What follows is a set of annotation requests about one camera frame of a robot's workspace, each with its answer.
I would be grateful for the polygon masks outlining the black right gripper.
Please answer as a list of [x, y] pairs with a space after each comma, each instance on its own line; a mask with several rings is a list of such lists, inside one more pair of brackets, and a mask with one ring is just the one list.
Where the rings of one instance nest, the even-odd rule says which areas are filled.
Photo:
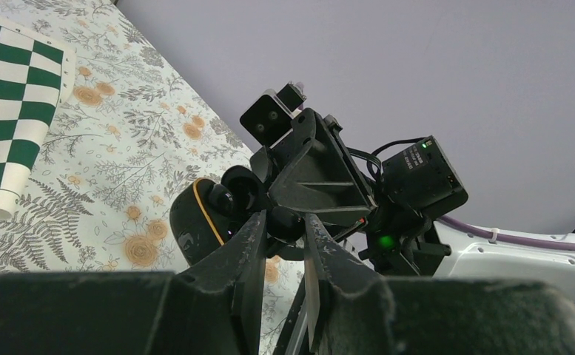
[[352, 226], [376, 209], [339, 131], [334, 117], [306, 108], [291, 121], [287, 136], [251, 157], [252, 171], [276, 206], [338, 226]]

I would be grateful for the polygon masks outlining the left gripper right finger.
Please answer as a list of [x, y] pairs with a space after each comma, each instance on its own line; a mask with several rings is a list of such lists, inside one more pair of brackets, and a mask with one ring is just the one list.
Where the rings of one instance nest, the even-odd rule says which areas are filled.
[[540, 282], [386, 277], [304, 220], [316, 354], [575, 354], [575, 303]]

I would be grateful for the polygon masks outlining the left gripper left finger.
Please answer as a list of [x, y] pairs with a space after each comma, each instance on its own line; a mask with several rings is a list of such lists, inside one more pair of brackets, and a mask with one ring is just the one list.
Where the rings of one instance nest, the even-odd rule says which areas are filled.
[[0, 354], [256, 354], [266, 214], [172, 272], [0, 275]]

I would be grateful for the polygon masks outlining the black earbud charging case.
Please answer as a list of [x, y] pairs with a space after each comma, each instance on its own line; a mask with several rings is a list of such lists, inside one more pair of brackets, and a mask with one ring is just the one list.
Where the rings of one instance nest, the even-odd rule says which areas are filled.
[[273, 202], [266, 186], [245, 166], [227, 169], [219, 183], [206, 177], [195, 180], [172, 202], [169, 224], [185, 261], [193, 266], [262, 211], [269, 238], [266, 255], [302, 261], [303, 251], [295, 244], [305, 234], [303, 217]]

